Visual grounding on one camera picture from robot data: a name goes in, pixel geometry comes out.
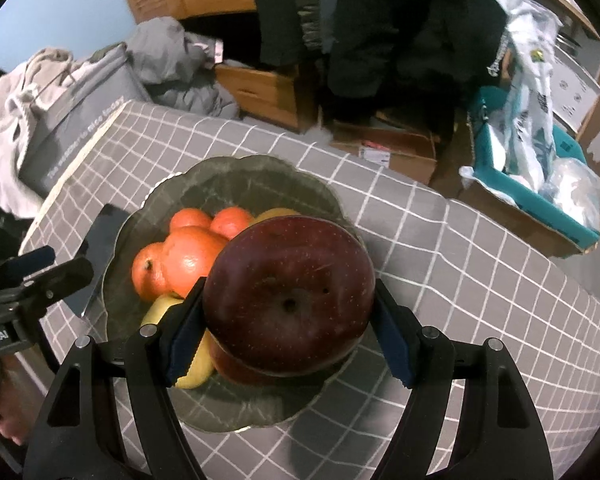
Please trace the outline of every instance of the gray bag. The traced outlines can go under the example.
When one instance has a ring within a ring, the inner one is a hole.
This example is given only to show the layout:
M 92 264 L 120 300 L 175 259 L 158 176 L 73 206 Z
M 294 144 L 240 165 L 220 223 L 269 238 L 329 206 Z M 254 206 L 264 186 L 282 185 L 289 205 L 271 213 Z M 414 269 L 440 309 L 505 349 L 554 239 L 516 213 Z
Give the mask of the gray bag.
M 19 173 L 46 198 L 98 127 L 129 99 L 152 102 L 120 44 L 60 96 L 38 121 Z

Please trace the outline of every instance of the gray tablecloth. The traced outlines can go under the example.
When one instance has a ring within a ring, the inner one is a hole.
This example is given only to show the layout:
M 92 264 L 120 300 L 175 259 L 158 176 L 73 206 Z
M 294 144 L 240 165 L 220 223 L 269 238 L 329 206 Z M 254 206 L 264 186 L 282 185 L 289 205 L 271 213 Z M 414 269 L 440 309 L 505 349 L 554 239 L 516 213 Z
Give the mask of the gray tablecloth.
M 554 264 L 461 203 L 400 174 L 301 137 L 130 102 L 48 205 L 24 244 L 72 257 L 103 204 L 133 211 L 169 174 L 216 155 L 271 153 L 327 182 L 365 239 L 399 304 L 449 338 L 507 345 L 534 400 L 556 476 L 600 426 L 600 303 Z M 63 304 L 43 321 L 59 358 L 74 339 L 106 334 L 100 301 L 80 320 Z M 146 468 L 125 383 L 116 382 L 129 457 Z M 453 447 L 462 399 L 454 384 L 431 470 Z M 211 479 L 370 478 L 409 397 L 369 333 L 315 404 L 272 428 L 205 434 L 185 427 Z

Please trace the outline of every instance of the cardboard box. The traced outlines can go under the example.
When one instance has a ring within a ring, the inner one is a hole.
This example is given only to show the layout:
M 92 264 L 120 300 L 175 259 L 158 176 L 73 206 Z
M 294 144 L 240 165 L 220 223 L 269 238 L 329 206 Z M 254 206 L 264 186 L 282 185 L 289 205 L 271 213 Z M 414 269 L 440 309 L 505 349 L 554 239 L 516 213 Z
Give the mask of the cardboard box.
M 551 77 L 554 114 L 574 135 L 580 131 L 599 95 L 598 82 L 573 57 L 556 46 Z
M 330 144 L 423 184 L 429 183 L 436 169 L 436 147 L 427 133 L 335 121 Z
M 459 200 L 493 219 L 544 256 L 564 258 L 583 252 L 563 234 L 503 202 L 480 184 L 473 183 L 465 189 L 458 169 L 473 164 L 474 144 L 471 127 L 467 124 L 466 114 L 459 112 L 456 132 L 451 144 L 438 161 L 430 187 L 446 198 Z

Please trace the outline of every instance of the blue wall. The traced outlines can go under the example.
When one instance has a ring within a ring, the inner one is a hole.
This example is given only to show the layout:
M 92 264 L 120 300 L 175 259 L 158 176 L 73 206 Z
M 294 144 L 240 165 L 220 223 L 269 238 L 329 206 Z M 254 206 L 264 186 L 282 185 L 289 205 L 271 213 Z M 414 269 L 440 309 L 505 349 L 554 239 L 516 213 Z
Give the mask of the blue wall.
M 126 39 L 134 26 L 126 0 L 7 0 L 0 9 L 0 68 L 11 71 L 45 46 L 86 56 Z

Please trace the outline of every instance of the screw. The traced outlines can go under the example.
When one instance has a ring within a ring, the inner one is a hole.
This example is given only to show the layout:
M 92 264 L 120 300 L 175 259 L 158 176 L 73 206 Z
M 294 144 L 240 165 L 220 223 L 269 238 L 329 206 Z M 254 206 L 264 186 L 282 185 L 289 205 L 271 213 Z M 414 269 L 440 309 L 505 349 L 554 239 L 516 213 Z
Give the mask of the screw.
M 158 332 L 158 327 L 155 325 L 143 325 L 140 329 L 140 335 L 142 337 L 151 337 Z
M 75 340 L 74 344 L 78 348 L 85 348 L 91 342 L 91 338 L 88 335 L 81 335 L 78 339 Z
M 422 329 L 422 335 L 427 339 L 436 339 L 440 335 L 440 330 L 434 326 L 426 326 Z
M 488 345 L 489 345 L 489 348 L 491 348 L 491 350 L 495 350 L 496 352 L 499 352 L 500 350 L 502 350 L 504 348 L 502 341 L 500 341 L 499 339 L 496 339 L 494 337 L 489 339 Z

